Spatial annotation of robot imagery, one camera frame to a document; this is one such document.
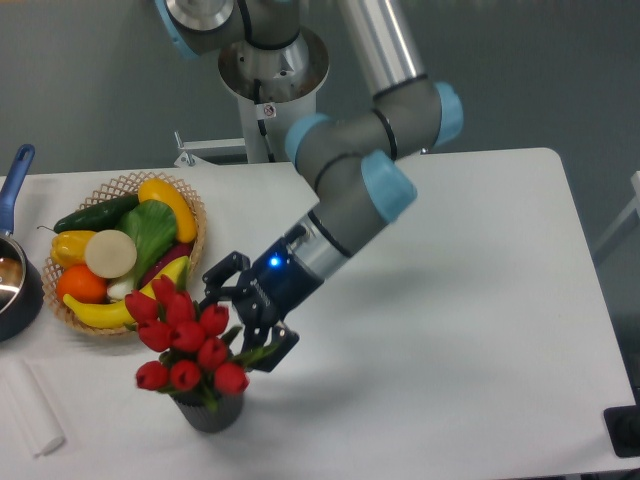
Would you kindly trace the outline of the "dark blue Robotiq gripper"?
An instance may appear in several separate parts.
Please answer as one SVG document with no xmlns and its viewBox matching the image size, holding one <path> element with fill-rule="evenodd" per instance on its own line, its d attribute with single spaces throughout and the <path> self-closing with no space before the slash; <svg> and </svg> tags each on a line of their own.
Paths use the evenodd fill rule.
<svg viewBox="0 0 640 480">
<path fill-rule="evenodd" d="M 300 340 L 299 334 L 284 323 L 286 315 L 323 281 L 302 266 L 284 237 L 249 267 L 249 258 L 233 251 L 206 271 L 202 276 L 205 297 L 201 305 L 234 302 L 245 327 L 243 350 L 264 346 L 271 332 L 271 342 L 265 346 L 267 354 L 249 366 L 250 370 L 270 373 Z M 225 286 L 236 273 L 241 273 L 237 286 Z"/>
</svg>

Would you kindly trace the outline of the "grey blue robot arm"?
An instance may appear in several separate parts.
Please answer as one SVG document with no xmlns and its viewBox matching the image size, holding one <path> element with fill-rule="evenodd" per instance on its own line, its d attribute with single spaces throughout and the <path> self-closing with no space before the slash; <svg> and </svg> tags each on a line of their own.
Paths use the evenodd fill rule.
<svg viewBox="0 0 640 480">
<path fill-rule="evenodd" d="M 398 2 L 339 9 L 373 101 L 342 122 L 290 109 L 312 101 L 328 74 L 326 48 L 302 25 L 298 2 L 156 3 L 183 56 L 218 53 L 220 75 L 245 109 L 248 158 L 291 162 L 318 198 L 260 257 L 233 252 L 205 274 L 205 303 L 233 305 L 255 370 L 273 370 L 298 342 L 286 315 L 415 200 L 397 161 L 452 140 L 464 122 L 454 89 L 426 74 Z"/>
</svg>

